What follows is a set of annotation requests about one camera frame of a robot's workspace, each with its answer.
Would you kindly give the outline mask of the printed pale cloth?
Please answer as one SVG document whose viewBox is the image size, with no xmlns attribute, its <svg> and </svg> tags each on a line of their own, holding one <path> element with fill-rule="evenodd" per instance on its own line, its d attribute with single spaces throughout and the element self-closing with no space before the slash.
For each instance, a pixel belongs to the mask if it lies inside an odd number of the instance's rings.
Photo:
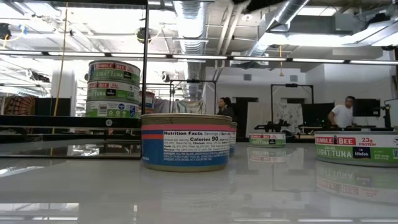
<svg viewBox="0 0 398 224">
<path fill-rule="evenodd" d="M 172 113 L 205 114 L 206 104 L 203 100 L 175 100 Z"/>
</svg>

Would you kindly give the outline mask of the person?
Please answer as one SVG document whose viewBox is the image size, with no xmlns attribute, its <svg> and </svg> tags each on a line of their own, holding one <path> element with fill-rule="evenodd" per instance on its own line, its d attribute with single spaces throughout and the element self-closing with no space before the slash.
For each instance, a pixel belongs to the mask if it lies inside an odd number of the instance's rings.
<svg viewBox="0 0 398 224">
<path fill-rule="evenodd" d="M 217 115 L 229 116 L 234 119 L 234 111 L 231 107 L 231 100 L 229 97 L 222 97 L 218 102 Z"/>
<path fill-rule="evenodd" d="M 353 105 L 355 97 L 347 96 L 343 105 L 336 105 L 329 113 L 328 120 L 332 125 L 346 128 L 354 125 Z"/>
</svg>

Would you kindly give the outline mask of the black partition panel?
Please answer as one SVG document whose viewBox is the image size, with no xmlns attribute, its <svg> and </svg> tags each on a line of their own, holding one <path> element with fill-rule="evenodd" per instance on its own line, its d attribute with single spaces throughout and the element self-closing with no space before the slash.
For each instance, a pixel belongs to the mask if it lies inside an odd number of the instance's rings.
<svg viewBox="0 0 398 224">
<path fill-rule="evenodd" d="M 314 103 L 302 105 L 304 126 L 326 126 L 331 124 L 328 115 L 335 107 L 334 103 Z"/>
<path fill-rule="evenodd" d="M 237 97 L 235 102 L 235 115 L 237 117 L 237 137 L 238 141 L 246 140 L 246 126 L 248 120 L 249 103 L 257 103 L 258 98 Z"/>
</svg>

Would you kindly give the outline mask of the long ceiling light strip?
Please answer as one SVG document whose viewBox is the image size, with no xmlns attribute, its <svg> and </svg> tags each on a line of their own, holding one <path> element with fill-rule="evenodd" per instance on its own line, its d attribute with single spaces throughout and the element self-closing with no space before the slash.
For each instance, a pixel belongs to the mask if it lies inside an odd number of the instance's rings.
<svg viewBox="0 0 398 224">
<path fill-rule="evenodd" d="M 223 55 L 172 55 L 176 59 L 194 59 L 194 60 L 227 60 L 228 56 Z"/>
<path fill-rule="evenodd" d="M 320 59 L 320 58 L 293 58 L 292 62 L 302 63 L 344 63 L 341 59 Z"/>
<path fill-rule="evenodd" d="M 287 61 L 286 58 L 280 58 L 280 57 L 240 57 L 240 56 L 234 56 L 233 60 L 259 61 L 259 62 L 285 62 L 285 61 Z"/>
<path fill-rule="evenodd" d="M 96 52 L 48 52 L 52 56 L 72 56 L 72 57 L 104 57 L 104 53 Z"/>
<path fill-rule="evenodd" d="M 385 60 L 350 60 L 350 64 L 355 65 L 388 65 L 398 66 L 398 61 L 385 61 Z"/>
<path fill-rule="evenodd" d="M 112 57 L 122 57 L 122 58 L 167 58 L 166 54 L 126 54 L 126 53 L 111 53 Z"/>
<path fill-rule="evenodd" d="M 39 51 L 0 50 L 1 55 L 42 55 Z"/>
</svg>

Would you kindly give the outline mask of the white floral cloth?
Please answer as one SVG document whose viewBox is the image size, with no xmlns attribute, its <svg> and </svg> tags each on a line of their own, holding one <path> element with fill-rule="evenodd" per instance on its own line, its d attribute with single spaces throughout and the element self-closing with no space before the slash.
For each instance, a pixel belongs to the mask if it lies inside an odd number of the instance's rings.
<svg viewBox="0 0 398 224">
<path fill-rule="evenodd" d="M 289 127 L 283 127 L 283 130 L 288 129 L 296 133 L 298 126 L 303 124 L 301 104 L 276 103 L 273 105 L 273 115 L 273 120 L 276 123 L 283 119 L 287 124 L 290 124 Z"/>
</svg>

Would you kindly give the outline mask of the black monitor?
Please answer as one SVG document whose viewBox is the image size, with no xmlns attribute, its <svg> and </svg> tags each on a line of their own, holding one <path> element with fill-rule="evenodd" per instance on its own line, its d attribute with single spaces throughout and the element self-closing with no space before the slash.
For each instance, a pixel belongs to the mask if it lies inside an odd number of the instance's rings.
<svg viewBox="0 0 398 224">
<path fill-rule="evenodd" d="M 36 116 L 53 116 L 57 109 L 56 116 L 71 116 L 71 99 L 70 98 L 36 98 L 35 99 L 35 115 Z"/>
<path fill-rule="evenodd" d="M 380 117 L 380 99 L 355 99 L 353 105 L 354 117 Z"/>
</svg>

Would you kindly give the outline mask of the black background table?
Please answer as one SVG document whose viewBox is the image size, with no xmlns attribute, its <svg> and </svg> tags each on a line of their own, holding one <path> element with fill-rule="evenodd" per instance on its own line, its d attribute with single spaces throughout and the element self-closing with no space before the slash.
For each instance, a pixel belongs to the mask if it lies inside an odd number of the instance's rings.
<svg viewBox="0 0 398 224">
<path fill-rule="evenodd" d="M 305 126 L 300 125 L 298 129 L 303 133 L 312 133 L 317 131 L 394 131 L 394 128 L 380 128 L 376 126 L 348 126 L 345 128 L 340 128 L 334 125 L 326 126 Z"/>
</svg>

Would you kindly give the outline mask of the orange patterned fabric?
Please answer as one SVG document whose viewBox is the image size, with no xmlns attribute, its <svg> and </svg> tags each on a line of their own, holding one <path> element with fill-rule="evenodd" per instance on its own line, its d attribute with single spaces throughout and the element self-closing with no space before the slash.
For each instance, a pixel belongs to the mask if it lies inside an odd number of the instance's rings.
<svg viewBox="0 0 398 224">
<path fill-rule="evenodd" d="M 4 115 L 30 116 L 35 114 L 34 96 L 7 96 L 4 103 Z"/>
</svg>

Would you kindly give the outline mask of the black metal frame stand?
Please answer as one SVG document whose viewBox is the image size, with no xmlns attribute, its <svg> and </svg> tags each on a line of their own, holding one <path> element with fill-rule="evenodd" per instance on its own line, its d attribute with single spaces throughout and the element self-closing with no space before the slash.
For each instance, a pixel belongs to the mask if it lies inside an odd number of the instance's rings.
<svg viewBox="0 0 398 224">
<path fill-rule="evenodd" d="M 172 101 L 174 96 L 175 96 L 175 85 L 174 82 L 179 82 L 179 83 L 212 83 L 213 84 L 213 93 L 214 93 L 214 113 L 216 113 L 216 108 L 218 106 L 218 100 L 217 100 L 217 81 L 215 80 L 199 80 L 199 79 L 187 79 L 187 80 L 170 80 L 169 81 L 169 101 Z"/>
<path fill-rule="evenodd" d="M 286 84 L 271 84 L 271 123 L 274 124 L 274 92 L 273 88 L 275 86 L 284 86 L 286 88 L 298 88 L 298 87 L 309 87 L 311 89 L 311 103 L 314 104 L 314 85 L 301 85 L 301 84 L 296 84 L 296 83 L 286 83 Z"/>
</svg>

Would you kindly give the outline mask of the silver ventilation duct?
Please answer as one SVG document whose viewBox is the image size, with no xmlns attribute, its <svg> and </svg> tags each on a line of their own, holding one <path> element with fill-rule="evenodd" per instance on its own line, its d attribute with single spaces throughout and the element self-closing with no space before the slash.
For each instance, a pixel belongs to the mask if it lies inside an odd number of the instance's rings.
<svg viewBox="0 0 398 224">
<path fill-rule="evenodd" d="M 284 35 L 290 29 L 293 18 L 309 0 L 286 0 L 280 6 L 262 16 L 257 27 L 257 39 L 245 56 L 260 57 L 272 45 L 284 45 L 287 41 Z"/>
<path fill-rule="evenodd" d="M 207 3 L 202 1 L 173 1 L 177 14 L 177 30 L 180 40 L 181 54 L 205 54 L 205 22 Z M 203 63 L 187 62 L 184 69 L 186 80 L 203 80 Z M 190 100 L 201 97 L 201 83 L 186 83 L 187 95 Z"/>
</svg>

